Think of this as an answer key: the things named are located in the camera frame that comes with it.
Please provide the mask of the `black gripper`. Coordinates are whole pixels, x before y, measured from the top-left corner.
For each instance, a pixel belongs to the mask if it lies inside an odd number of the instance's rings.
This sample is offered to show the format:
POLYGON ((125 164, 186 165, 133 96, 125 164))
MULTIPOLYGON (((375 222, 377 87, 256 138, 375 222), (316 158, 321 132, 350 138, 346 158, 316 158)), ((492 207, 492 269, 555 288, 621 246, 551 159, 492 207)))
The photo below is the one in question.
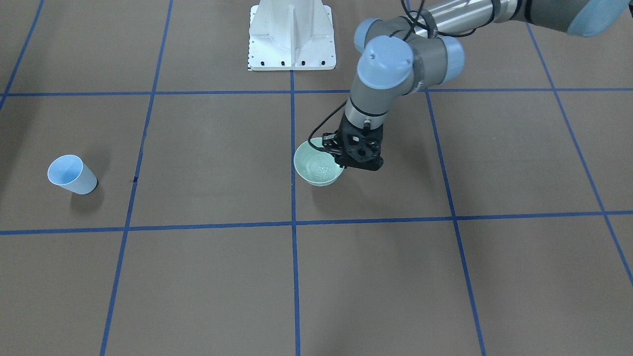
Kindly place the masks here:
POLYGON ((372 129, 371 124, 364 124, 357 128, 348 119, 342 119, 341 135, 323 133, 322 146, 339 166, 377 171, 383 165, 382 139, 383 126, 372 129))

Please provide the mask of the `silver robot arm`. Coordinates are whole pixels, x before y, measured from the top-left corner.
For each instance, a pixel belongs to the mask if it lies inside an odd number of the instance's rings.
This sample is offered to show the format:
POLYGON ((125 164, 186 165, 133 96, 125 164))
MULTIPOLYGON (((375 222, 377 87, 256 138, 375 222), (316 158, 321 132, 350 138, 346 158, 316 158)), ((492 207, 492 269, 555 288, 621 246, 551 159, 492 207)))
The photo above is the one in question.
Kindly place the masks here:
POLYGON ((404 6, 405 13, 389 21, 366 19, 354 35, 360 58, 350 95, 339 107, 339 127, 312 149, 342 168, 377 171, 384 122, 396 99, 459 76, 465 66, 460 38, 509 21, 592 38, 627 9, 630 0, 447 0, 429 9, 404 6))

